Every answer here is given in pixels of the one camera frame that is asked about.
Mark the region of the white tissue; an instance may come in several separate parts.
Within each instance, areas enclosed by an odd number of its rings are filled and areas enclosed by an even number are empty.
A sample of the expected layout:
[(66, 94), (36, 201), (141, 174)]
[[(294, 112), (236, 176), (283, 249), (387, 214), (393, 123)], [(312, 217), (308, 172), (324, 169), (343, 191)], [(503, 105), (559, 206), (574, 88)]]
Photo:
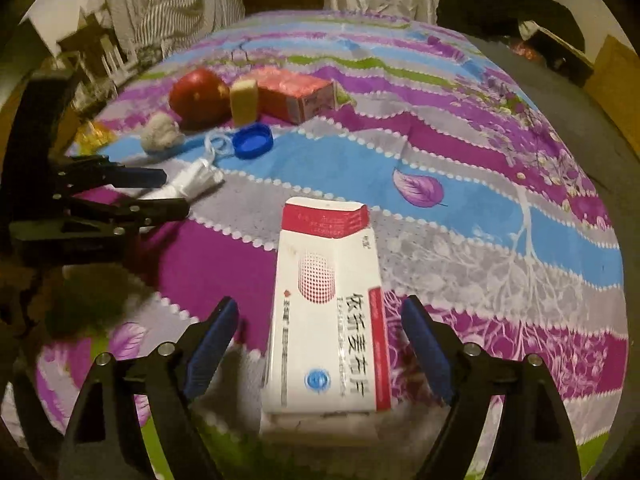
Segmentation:
[(143, 127), (140, 144), (145, 153), (153, 154), (182, 145), (185, 138), (174, 118), (157, 112)]

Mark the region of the white plastic wrapper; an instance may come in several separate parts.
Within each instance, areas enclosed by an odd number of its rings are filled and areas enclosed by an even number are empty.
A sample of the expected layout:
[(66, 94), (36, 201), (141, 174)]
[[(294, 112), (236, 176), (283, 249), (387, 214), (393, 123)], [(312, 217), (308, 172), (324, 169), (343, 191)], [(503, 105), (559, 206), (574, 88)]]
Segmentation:
[(182, 198), (188, 203), (212, 192), (224, 182), (224, 173), (216, 166), (217, 158), (234, 154), (228, 134), (209, 133), (204, 140), (204, 155), (183, 168), (170, 182), (142, 196), (144, 200)]

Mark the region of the blue bottle cap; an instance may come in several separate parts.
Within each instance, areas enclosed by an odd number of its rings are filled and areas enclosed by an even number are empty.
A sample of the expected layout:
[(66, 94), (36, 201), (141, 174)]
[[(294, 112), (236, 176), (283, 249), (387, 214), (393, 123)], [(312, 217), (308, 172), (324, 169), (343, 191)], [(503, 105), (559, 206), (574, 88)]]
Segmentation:
[(254, 159), (273, 148), (273, 135), (268, 125), (254, 122), (239, 128), (231, 139), (233, 151), (239, 159)]

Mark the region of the white red medicine box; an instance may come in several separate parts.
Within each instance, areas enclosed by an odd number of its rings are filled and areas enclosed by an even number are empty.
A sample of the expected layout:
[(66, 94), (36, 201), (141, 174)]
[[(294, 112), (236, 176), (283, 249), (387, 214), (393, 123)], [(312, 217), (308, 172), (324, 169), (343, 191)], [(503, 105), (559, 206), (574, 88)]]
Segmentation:
[(295, 444), (367, 445), (391, 407), (368, 208), (292, 197), (282, 211), (260, 433)]

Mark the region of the yellow snack wrapper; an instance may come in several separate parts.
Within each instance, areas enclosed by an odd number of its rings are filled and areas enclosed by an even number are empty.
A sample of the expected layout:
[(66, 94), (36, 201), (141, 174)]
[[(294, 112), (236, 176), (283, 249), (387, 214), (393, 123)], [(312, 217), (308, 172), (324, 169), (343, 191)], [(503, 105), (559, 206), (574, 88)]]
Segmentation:
[(78, 128), (74, 137), (76, 154), (94, 155), (116, 140), (116, 134), (107, 126), (100, 122), (85, 122)]

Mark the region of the wooden chair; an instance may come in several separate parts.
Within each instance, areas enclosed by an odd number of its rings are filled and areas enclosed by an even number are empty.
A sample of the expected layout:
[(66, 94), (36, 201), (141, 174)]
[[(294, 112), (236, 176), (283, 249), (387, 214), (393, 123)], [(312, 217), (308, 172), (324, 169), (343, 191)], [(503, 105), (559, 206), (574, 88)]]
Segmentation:
[(77, 29), (56, 44), (62, 54), (78, 61), (87, 86), (114, 84), (119, 88), (140, 73), (132, 47), (123, 47), (113, 26), (101, 23), (94, 13), (80, 14)]

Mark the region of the red apple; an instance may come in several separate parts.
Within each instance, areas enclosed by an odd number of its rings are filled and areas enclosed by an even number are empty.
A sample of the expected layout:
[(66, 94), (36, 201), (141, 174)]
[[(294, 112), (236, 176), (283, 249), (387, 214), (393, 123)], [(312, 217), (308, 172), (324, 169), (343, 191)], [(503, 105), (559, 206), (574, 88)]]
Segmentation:
[(198, 129), (218, 125), (230, 116), (230, 90), (208, 68), (185, 74), (171, 88), (168, 103), (180, 126)]

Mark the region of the yellow sponge block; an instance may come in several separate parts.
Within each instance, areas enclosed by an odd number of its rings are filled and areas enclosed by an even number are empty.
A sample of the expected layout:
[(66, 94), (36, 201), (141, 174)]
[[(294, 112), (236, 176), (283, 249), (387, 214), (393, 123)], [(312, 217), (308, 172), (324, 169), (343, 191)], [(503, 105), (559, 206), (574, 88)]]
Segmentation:
[(236, 128), (257, 122), (259, 89), (255, 79), (235, 81), (230, 88), (230, 108)]

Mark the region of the pink juice carton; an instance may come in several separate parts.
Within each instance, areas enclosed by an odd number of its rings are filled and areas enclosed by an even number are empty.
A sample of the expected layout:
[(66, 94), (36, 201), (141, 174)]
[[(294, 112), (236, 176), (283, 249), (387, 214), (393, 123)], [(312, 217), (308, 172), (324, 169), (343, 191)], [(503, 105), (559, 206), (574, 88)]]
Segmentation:
[(334, 82), (284, 68), (256, 68), (242, 79), (254, 80), (258, 88), (258, 112), (300, 125), (327, 110), (334, 110)]

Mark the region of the colourful striped bed sheet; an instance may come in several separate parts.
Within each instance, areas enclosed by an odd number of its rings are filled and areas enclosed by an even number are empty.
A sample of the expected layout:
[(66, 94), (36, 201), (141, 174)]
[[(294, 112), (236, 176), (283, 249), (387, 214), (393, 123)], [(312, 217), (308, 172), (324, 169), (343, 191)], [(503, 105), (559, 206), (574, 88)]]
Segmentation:
[[(622, 252), (549, 119), (465, 36), (390, 16), (257, 14), (131, 81), (98, 116), (117, 140), (95, 155), (164, 170), (170, 182), (204, 155), (209, 133), (239, 130), (231, 108), (218, 125), (181, 127), (168, 103), (175, 82), (204, 67), (230, 90), (266, 66), (333, 81), (334, 110), (300, 125), (258, 112), (273, 148), (217, 158), (224, 182), (189, 203), (185, 219), (126, 234), (117, 261), (31, 268), (1, 251), (2, 476), (59, 479), (66, 428), (99, 354), (147, 356), (230, 297), (238, 328), (189, 406), (219, 479), (417, 479), (450, 407), (402, 328), (402, 303), (414, 295), (465, 344), (498, 359), (542, 357), (585, 477), (627, 367)], [(140, 134), (157, 112), (186, 138), (148, 154)], [(282, 211), (298, 196), (369, 211), (392, 407), (367, 445), (260, 433)]]

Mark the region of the dark grey mattress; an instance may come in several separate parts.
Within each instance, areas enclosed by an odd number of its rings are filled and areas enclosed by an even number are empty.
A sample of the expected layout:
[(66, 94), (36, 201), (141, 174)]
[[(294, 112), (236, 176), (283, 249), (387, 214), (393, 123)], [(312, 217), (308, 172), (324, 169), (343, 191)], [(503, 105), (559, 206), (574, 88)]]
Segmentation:
[(639, 277), (639, 159), (596, 101), (572, 82), (504, 44), (469, 40), (534, 101), (596, 185), (612, 214), (626, 278)]

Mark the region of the wooden bed headboard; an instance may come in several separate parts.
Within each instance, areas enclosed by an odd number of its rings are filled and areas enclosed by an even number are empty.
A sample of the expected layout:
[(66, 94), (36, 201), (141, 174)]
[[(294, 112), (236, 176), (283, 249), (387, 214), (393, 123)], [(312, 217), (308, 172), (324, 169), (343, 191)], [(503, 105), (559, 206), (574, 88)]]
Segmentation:
[(636, 52), (614, 36), (606, 36), (585, 90), (639, 155), (640, 60)]

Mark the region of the black cloth pile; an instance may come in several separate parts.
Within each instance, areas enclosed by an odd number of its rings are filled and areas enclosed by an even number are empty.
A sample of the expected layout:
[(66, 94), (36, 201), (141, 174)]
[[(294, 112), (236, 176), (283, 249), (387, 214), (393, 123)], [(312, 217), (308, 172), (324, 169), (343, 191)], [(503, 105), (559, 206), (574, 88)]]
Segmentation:
[(437, 24), (478, 38), (517, 37), (533, 21), (578, 50), (585, 38), (574, 15), (554, 0), (439, 0)]

